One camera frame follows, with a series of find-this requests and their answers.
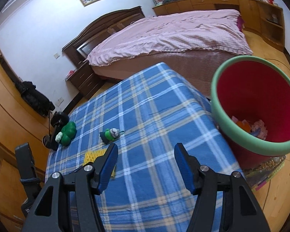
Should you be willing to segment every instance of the black cable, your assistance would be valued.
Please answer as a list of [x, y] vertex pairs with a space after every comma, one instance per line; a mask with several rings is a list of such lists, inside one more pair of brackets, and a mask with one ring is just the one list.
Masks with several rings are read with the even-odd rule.
[[50, 139], [50, 110], [49, 110], [49, 139]]

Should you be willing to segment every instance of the plastic bucket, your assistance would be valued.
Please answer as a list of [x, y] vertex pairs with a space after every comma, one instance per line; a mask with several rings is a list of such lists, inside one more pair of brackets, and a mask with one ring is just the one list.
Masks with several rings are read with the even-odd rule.
[[[290, 79], [274, 64], [248, 55], [225, 61], [214, 74], [211, 100], [213, 118], [243, 169], [290, 153]], [[232, 116], [263, 120], [266, 140], [245, 132]]]

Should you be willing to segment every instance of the black bag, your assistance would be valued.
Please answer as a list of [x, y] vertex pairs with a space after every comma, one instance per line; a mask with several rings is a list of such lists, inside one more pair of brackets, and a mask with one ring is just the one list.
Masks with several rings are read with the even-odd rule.
[[36, 86], [30, 81], [15, 83], [21, 97], [41, 116], [45, 117], [49, 111], [55, 110], [55, 106], [42, 93], [36, 90]]

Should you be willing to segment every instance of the wooden bed frame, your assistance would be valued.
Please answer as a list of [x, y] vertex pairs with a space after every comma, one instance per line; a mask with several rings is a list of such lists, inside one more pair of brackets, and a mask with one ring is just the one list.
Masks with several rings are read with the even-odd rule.
[[89, 24], [76, 38], [64, 46], [62, 52], [77, 68], [80, 68], [94, 47], [144, 17], [140, 6], [105, 14]]

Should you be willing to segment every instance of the small figurine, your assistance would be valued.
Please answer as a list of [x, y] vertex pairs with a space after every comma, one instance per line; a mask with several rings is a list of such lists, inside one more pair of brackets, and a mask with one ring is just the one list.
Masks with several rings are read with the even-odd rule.
[[100, 132], [100, 137], [105, 144], [108, 144], [110, 141], [114, 141], [119, 138], [124, 131], [119, 131], [116, 128], [106, 129], [105, 132]]
[[61, 143], [64, 147], [70, 145], [72, 139], [76, 135], [76, 124], [70, 121], [66, 124], [59, 132], [55, 138], [56, 142]]

